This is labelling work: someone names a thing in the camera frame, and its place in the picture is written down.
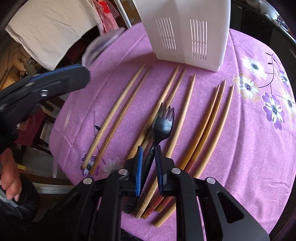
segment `fork handle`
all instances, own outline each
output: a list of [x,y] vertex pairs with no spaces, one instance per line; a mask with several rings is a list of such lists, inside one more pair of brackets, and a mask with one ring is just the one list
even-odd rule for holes
[[[141,192],[147,180],[149,171],[151,169],[151,166],[154,160],[155,146],[156,146],[156,143],[153,142],[146,156],[144,164],[142,166]],[[135,209],[137,201],[138,201],[138,197],[130,197],[125,205],[124,212],[131,213]]]

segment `human hand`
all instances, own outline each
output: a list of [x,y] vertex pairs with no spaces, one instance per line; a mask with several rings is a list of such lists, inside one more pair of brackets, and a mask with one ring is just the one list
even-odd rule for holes
[[20,198],[22,183],[20,173],[15,165],[12,151],[8,148],[0,154],[0,164],[2,165],[1,187],[6,191],[6,198],[16,201]]

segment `person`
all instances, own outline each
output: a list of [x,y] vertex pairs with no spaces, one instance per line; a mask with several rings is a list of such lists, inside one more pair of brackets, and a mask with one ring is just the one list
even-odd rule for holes
[[0,237],[5,241],[24,240],[26,232],[37,214],[39,196],[34,185],[17,169],[11,149],[0,154],[1,188],[7,199],[19,201],[24,195],[23,203],[17,208],[0,200]]

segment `round table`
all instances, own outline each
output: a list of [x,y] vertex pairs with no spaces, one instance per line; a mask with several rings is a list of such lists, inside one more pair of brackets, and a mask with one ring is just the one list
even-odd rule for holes
[[[148,66],[152,66],[152,70],[94,175],[95,180],[105,178],[111,170],[122,167],[123,160],[178,63],[156,58],[145,29],[139,23],[123,33],[94,61],[89,68],[91,81],[88,86],[71,93],[65,102],[51,133],[50,150],[73,184],[88,175],[88,169],[82,170],[81,164],[98,132],[95,125],[102,125],[143,63],[147,63],[145,70]],[[186,65],[180,66],[177,77]],[[218,180],[269,233],[285,207],[296,172],[296,106],[286,72],[268,46],[232,29],[219,72],[186,67],[184,79],[171,104],[175,108],[176,121],[180,117],[193,74],[196,74],[196,83],[172,159],[176,164],[181,161],[201,125],[216,86],[226,79],[225,94],[214,131],[210,135],[211,140],[221,119],[230,87],[235,85],[224,129],[201,179],[212,176]],[[95,155],[139,80],[112,119]],[[167,144],[168,141],[161,144],[163,150]],[[193,169],[198,166],[208,145],[209,142]],[[89,167],[95,158],[92,157]],[[150,180],[154,178],[154,169],[153,166]],[[122,213],[121,227],[142,240],[174,240],[175,214],[160,228],[152,224],[158,215],[154,212],[145,220],[137,220],[133,215]]]

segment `white plastic basket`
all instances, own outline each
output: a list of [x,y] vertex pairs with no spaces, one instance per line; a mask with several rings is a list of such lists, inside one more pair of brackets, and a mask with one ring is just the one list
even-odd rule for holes
[[230,0],[133,0],[158,59],[219,71]]

